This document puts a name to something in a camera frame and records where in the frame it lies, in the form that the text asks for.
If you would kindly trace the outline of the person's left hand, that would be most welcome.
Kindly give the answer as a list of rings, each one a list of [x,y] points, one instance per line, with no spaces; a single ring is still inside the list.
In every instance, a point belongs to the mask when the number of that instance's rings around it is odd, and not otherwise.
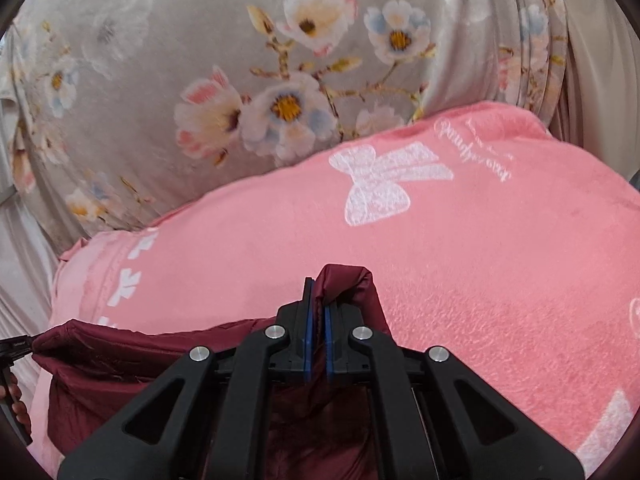
[[[11,376],[9,383],[6,386],[0,386],[0,400],[4,400],[7,396],[10,396],[13,399],[11,402],[11,408],[13,413],[16,415],[18,422],[23,425],[29,434],[31,434],[32,420],[28,414],[26,404],[22,401],[22,390],[14,375]]]

